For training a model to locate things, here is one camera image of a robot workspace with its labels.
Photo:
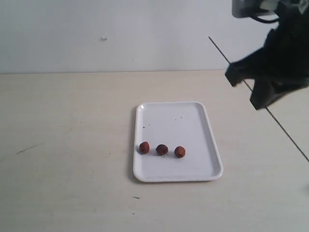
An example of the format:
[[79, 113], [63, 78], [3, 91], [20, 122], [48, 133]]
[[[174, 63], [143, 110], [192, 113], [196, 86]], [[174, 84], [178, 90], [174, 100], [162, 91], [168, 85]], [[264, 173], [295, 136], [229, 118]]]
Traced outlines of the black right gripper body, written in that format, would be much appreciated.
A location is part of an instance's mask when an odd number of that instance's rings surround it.
[[264, 44], [265, 89], [301, 89], [309, 86], [309, 2], [280, 0], [273, 5], [278, 27]]

